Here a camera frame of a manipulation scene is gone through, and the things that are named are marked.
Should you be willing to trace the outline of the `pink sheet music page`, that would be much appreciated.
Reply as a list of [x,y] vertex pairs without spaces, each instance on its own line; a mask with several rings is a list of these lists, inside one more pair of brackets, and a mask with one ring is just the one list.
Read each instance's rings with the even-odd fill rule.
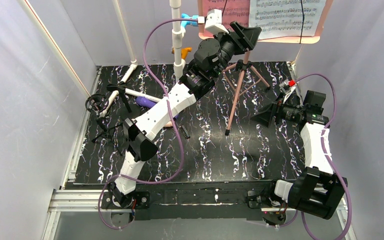
[[250,0],[199,0],[198,14],[207,16],[212,9],[222,10],[222,24],[229,30],[231,22],[244,27],[249,25]]

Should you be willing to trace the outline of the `white sheet music page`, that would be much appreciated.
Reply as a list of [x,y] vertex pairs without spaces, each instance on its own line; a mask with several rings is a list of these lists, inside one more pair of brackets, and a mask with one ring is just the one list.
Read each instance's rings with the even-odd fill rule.
[[314,37],[326,0],[251,0],[248,26],[259,27],[258,39]]

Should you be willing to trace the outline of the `pink microphone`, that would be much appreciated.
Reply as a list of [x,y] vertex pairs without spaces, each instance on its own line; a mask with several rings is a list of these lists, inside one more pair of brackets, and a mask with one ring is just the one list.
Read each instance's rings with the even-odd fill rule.
[[172,128],[173,127],[173,124],[172,122],[168,122],[164,125],[165,128]]

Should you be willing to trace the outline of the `purple microphone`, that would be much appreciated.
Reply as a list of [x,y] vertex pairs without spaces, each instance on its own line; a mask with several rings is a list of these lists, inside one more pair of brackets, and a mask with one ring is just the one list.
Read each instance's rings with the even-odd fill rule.
[[148,109],[154,107],[157,104],[156,102],[149,100],[148,98],[146,98],[144,96],[137,96],[135,102],[140,107],[145,107]]

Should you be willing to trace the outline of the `black round-base mic stand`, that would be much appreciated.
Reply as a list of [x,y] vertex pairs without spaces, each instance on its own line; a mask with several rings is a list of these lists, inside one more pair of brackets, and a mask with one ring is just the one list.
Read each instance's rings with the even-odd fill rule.
[[126,107],[128,113],[132,113],[133,110],[129,104],[128,98],[126,97],[126,84],[108,84],[106,86],[106,90],[111,92],[110,97],[108,98],[108,106],[105,109],[106,112],[109,111],[109,108],[111,107],[112,103],[115,101],[115,98],[119,96],[121,98],[121,101],[123,102],[124,106]]

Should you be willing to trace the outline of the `black tripod mic stand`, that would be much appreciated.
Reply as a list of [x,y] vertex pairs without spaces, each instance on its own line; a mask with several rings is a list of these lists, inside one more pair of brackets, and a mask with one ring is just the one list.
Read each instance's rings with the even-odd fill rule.
[[92,143],[96,143],[99,138],[111,142],[114,145],[115,150],[122,155],[122,151],[119,149],[118,140],[115,138],[115,130],[121,126],[117,124],[113,127],[108,127],[105,123],[105,116],[111,107],[110,100],[103,94],[95,93],[87,98],[85,101],[85,108],[91,114],[95,114],[95,122],[100,127],[101,132],[91,140]]

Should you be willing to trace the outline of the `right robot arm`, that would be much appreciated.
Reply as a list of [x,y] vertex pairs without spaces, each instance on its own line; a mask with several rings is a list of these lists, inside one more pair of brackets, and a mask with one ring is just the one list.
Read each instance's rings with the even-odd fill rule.
[[330,150],[321,144],[321,136],[327,136],[325,126],[329,118],[323,115],[326,94],[307,91],[303,106],[292,106],[276,101],[264,106],[250,119],[268,128],[272,123],[290,121],[296,123],[303,141],[305,168],[295,181],[274,180],[269,197],[290,208],[329,220],[342,199],[345,190],[338,175],[328,163]]

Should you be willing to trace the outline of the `orange clip on pipe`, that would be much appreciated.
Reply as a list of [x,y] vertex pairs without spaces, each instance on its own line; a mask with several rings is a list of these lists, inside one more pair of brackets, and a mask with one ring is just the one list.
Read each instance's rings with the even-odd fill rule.
[[180,50],[180,56],[182,60],[185,60],[190,52],[192,52],[192,47],[185,47]]

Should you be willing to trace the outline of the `blue clip on pipe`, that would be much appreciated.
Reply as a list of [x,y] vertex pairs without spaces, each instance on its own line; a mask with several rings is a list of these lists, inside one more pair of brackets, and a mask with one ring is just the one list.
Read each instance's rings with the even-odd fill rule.
[[199,25],[197,21],[192,21],[192,20],[197,20],[200,17],[199,15],[189,16],[186,13],[182,13],[180,16],[183,19],[180,23],[181,28],[185,28],[188,25],[193,27],[197,27]]

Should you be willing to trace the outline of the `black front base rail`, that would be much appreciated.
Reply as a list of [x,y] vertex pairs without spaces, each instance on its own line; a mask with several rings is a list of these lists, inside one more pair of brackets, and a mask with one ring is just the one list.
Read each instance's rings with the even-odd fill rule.
[[281,225],[296,210],[270,197],[271,186],[269,180],[138,184],[133,192],[122,195],[111,183],[99,206],[130,213],[137,221],[245,219]]

